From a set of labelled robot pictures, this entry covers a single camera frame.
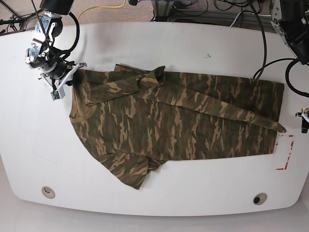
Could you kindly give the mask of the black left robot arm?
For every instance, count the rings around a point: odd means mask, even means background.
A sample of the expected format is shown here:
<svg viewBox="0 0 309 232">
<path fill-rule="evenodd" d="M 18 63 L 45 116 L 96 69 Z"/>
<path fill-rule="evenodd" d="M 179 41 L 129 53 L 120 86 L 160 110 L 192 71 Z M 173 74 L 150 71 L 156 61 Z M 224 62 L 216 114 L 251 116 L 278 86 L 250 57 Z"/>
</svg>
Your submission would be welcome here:
<svg viewBox="0 0 309 232">
<path fill-rule="evenodd" d="M 293 52 L 294 58 L 281 58 L 267 63 L 267 40 L 264 26 L 259 14 L 253 7 L 252 2 L 247 1 L 252 13 L 255 15 L 260 27 L 263 38 L 264 56 L 262 67 L 253 75 L 252 81 L 257 82 L 264 69 L 276 62 L 289 60 L 286 71 L 285 81 L 289 89 L 295 94 L 308 98 L 309 94 L 296 89 L 290 81 L 290 70 L 298 62 L 302 65 L 309 64 L 309 19 L 306 17 L 308 10 L 307 0 L 272 0 L 270 3 L 271 24 L 277 34 L 281 37 L 284 44 Z"/>
</svg>

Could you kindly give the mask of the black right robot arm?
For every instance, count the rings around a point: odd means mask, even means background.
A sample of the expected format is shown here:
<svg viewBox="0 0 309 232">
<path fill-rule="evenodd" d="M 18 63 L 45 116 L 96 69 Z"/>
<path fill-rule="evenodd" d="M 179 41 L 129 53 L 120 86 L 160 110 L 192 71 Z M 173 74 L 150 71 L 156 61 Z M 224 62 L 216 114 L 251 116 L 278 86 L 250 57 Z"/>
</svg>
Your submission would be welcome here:
<svg viewBox="0 0 309 232">
<path fill-rule="evenodd" d="M 65 75 L 75 64 L 67 61 L 71 52 L 77 46 L 80 37 L 80 25 L 76 16 L 70 11 L 72 0 L 43 0 L 40 9 L 43 14 L 39 15 L 35 4 L 32 3 L 37 17 L 34 29 L 34 37 L 30 48 L 26 51 L 25 62 L 31 69 L 39 69 L 55 81 L 62 81 Z M 76 25 L 76 36 L 73 45 L 66 50 L 54 46 L 55 38 L 63 30 L 62 16 L 69 15 Z"/>
</svg>

